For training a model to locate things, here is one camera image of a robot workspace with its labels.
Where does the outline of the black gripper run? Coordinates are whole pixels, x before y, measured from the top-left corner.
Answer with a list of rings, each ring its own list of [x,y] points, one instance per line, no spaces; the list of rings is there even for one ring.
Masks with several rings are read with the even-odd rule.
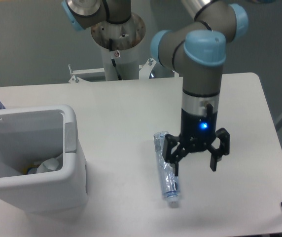
[[[166,134],[164,138],[162,156],[169,163],[178,176],[179,163],[189,153],[203,152],[206,149],[211,153],[210,168],[216,172],[217,163],[222,156],[230,153],[230,134],[225,128],[215,131],[217,112],[209,117],[196,116],[181,109],[180,135]],[[216,149],[211,143],[215,137],[220,140]]]

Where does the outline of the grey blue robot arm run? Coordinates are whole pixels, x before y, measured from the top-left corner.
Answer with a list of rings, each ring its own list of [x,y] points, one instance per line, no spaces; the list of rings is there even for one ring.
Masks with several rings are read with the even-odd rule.
[[[183,77],[180,134],[166,135],[163,147],[163,158],[175,174],[189,153],[209,151],[212,170],[229,154],[229,133],[216,129],[226,45],[248,29],[247,13],[238,4],[185,0],[183,5],[193,23],[175,32],[159,31],[150,44],[151,57]],[[64,0],[62,7],[72,26],[78,31],[90,29],[96,44],[106,51],[106,80],[139,78],[136,56],[124,56],[145,35],[144,22],[132,12],[131,1]]]

